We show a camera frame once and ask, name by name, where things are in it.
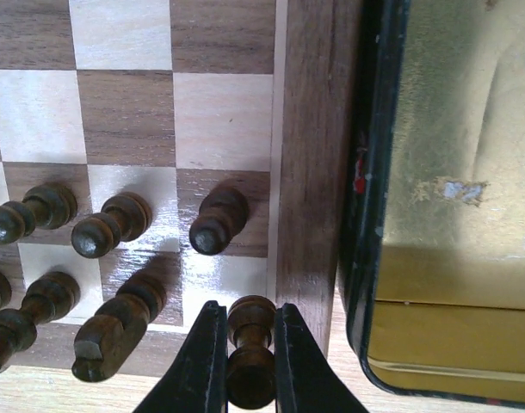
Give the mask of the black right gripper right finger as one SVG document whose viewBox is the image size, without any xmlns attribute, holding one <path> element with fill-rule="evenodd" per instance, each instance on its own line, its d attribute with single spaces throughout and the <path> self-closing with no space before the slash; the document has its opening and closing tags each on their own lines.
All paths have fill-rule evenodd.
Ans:
<svg viewBox="0 0 525 413">
<path fill-rule="evenodd" d="M 275 314 L 275 407 L 278 412 L 365 412 L 320 351 L 298 307 Z"/>
</svg>

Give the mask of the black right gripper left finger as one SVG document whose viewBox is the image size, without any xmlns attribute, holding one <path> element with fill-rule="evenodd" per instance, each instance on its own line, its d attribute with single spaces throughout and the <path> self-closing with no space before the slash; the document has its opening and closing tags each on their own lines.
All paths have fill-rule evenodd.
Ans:
<svg viewBox="0 0 525 413">
<path fill-rule="evenodd" d="M 226 308 L 209 300 L 165 375 L 135 409 L 137 412 L 227 411 Z"/>
</svg>

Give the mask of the wooden chess board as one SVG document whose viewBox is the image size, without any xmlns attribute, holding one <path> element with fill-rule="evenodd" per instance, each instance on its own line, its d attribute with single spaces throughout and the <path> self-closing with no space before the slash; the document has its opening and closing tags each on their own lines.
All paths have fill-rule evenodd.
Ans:
<svg viewBox="0 0 525 413">
<path fill-rule="evenodd" d="M 81 288 L 73 310 L 41 325 L 11 366 L 70 369 L 78 330 L 140 270 L 160 279 L 167 301 L 126 374 L 162 375 L 210 299 L 280 298 L 280 15 L 272 1 L 0 1 L 0 205 L 58 182 L 79 218 L 124 191 L 153 212 L 143 235 L 96 259 L 72 248 L 73 224 L 0 245 L 10 307 L 51 270 Z M 219 185 L 238 189 L 250 216 L 225 250 L 205 256 L 189 228 Z"/>
</svg>

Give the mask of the gold tin box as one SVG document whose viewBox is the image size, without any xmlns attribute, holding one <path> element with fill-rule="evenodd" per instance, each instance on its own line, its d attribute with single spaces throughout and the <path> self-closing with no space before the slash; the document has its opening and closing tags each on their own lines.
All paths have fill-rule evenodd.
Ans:
<svg viewBox="0 0 525 413">
<path fill-rule="evenodd" d="M 397 395 L 525 409 L 525 1 L 366 1 L 346 334 Z"/>
</svg>

